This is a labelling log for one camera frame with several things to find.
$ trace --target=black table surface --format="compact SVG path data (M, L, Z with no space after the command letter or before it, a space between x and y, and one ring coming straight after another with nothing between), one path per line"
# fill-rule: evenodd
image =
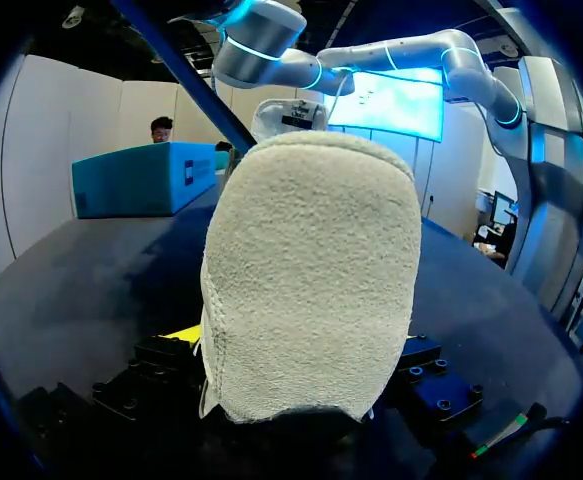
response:
M0 375L11 395L63 382L86 396L126 367L140 339L197 324L217 198L216 187L170 218L72 220L9 266L0 275ZM410 332L439 341L450 368L484 386L485 408L510 397L566 416L582 390L582 361L555 319L476 249L428 221ZM536 434L516 463L551 435ZM412 439L396 442L407 463L426 471L430 456Z

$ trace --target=screen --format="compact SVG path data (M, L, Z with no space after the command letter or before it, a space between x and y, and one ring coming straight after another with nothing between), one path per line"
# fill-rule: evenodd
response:
M495 205L493 206L493 223L501 225L511 223L511 215L506 213L506 210L510 210L512 203L512 200L496 194Z
M355 92L341 96L329 125L371 128L442 140L442 72L430 68L356 72ZM329 110L335 97L324 96Z

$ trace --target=towel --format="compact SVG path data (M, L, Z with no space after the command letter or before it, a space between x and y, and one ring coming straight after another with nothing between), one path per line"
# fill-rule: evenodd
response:
M420 223L411 170L380 145L300 132L251 149L206 238L200 416L361 420L407 338Z

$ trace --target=computer monitor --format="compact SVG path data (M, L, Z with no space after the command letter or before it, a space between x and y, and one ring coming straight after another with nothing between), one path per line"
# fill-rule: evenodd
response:
M491 211L491 222L500 225L508 225L511 223L511 215L506 213L511 209L511 205L515 201L500 192L495 192L493 199L493 210Z

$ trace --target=teal plastic crate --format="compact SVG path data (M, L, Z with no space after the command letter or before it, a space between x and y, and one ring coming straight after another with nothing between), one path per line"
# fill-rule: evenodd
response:
M170 216L215 185L215 150L157 143L75 162L78 218Z

